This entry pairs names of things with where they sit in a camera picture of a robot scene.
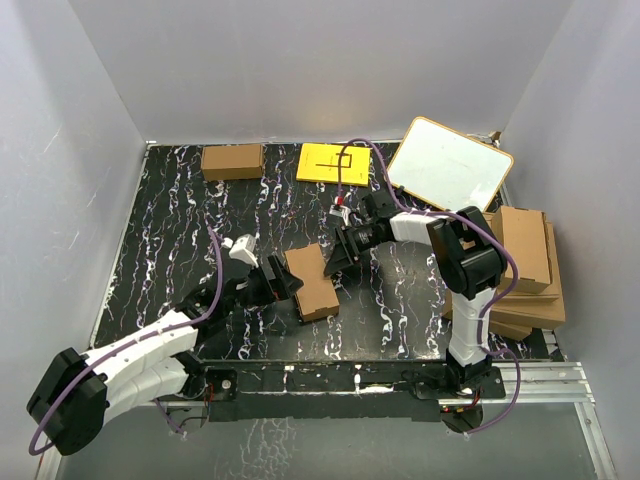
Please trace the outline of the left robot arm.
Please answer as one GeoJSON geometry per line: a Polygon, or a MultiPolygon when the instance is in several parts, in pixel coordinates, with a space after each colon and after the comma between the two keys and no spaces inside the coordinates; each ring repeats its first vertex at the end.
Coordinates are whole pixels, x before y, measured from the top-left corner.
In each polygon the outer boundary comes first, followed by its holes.
{"type": "Polygon", "coordinates": [[[245,276],[194,288],[155,322],[107,346],[84,353],[59,352],[31,395],[26,409],[37,423],[32,455],[55,449],[62,456],[86,447],[111,420],[146,402],[180,394],[200,396],[207,376],[194,349],[218,333],[238,308],[288,300],[303,280],[275,255],[270,271],[256,265],[245,276]]]}

